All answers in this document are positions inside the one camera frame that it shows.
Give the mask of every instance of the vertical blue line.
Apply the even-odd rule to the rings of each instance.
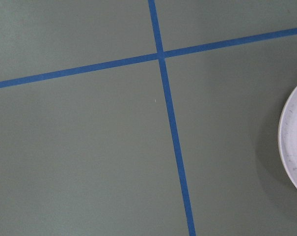
[[[174,153],[176,156],[176,162],[177,162],[179,180],[180,180],[180,185],[181,185],[183,203],[184,203],[184,208],[186,211],[186,217],[187,217],[187,222],[188,222],[189,235],[196,236],[192,208],[191,208],[191,203],[190,203],[190,199],[189,199],[187,178],[186,178],[186,173],[184,170],[181,146],[180,146],[180,141],[179,141],[179,134],[178,134],[176,118],[175,118],[174,109],[173,109],[167,67],[166,67],[165,57],[164,57],[164,53],[163,53],[162,37],[161,37],[160,29],[159,29],[156,5],[155,5],[154,0],[148,0],[148,4],[149,4],[152,25],[153,25],[160,73],[161,73],[161,77],[162,77],[163,92],[164,92],[164,97],[165,97],[166,106],[167,106],[168,119],[169,119],[169,124],[170,124]]]

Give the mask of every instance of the white plate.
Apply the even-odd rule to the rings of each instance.
[[[278,144],[282,163],[297,188],[297,87],[291,93],[282,111]]]

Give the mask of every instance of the gray surface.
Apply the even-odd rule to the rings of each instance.
[[[156,0],[164,50],[297,27],[297,0]]]
[[[0,236],[188,235],[156,61],[0,89]]]
[[[277,127],[297,36],[167,59],[197,235],[297,236]]]
[[[154,52],[146,0],[0,0],[0,81]]]

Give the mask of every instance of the round white object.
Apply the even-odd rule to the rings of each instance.
[[[281,161],[297,188],[297,87],[289,96],[281,114],[278,129]]]

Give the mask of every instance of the blue line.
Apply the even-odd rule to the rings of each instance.
[[[22,85],[22,84],[27,84],[27,83],[32,83],[32,82],[37,82],[42,80],[49,80],[49,79],[54,79],[54,78],[59,78],[64,76],[76,75],[76,74],[81,74],[81,73],[86,73],[86,72],[91,72],[96,70],[103,70],[103,69],[108,69],[108,68],[113,68],[113,67],[118,67],[123,65],[130,65],[130,64],[135,64],[135,63],[140,63],[145,61],[157,60],[157,59],[158,59],[158,55],[154,53],[154,54],[148,54],[148,55],[143,55],[143,56],[134,57],[134,58],[113,60],[113,61],[103,62],[99,64],[94,64],[94,65],[86,65],[86,66],[59,70],[59,71],[54,71],[54,72],[49,72],[49,73],[44,73],[39,75],[26,76],[26,77],[17,78],[17,79],[1,81],[0,88],[15,86],[15,85]]]
[[[163,52],[163,48],[162,48],[162,37],[161,37],[160,29],[159,29],[156,5],[155,5],[154,0],[148,0],[148,4],[149,4],[152,25],[153,25],[157,54],[159,56],[158,61],[159,61],[159,67],[160,67],[160,72],[161,72],[161,77],[162,77],[163,92],[164,92],[164,97],[165,97],[165,101],[166,101],[172,142],[173,142],[174,153],[175,153],[177,168],[178,168],[178,173],[179,173],[179,180],[180,180],[180,185],[181,185],[183,203],[184,203],[184,208],[186,211],[189,235],[196,236],[192,208],[191,208],[191,203],[190,203],[190,199],[189,199],[187,178],[186,178],[186,173],[184,170],[181,146],[180,146],[180,141],[179,141],[179,134],[178,134],[176,118],[175,118],[174,109],[173,109],[167,67],[166,67],[164,52]]]
[[[292,36],[296,34],[297,34],[297,28],[286,29],[281,31],[243,37],[243,38],[235,38],[235,39],[229,39],[229,40],[215,42],[215,43],[208,43],[208,44],[202,44],[198,46],[170,50],[170,51],[164,52],[164,56],[165,58],[176,57],[176,56],[185,55],[185,54],[198,53],[198,52],[203,52],[203,51],[208,51],[208,50],[213,50],[218,48],[225,48],[225,47],[231,47],[235,45],[258,42],[262,40]]]

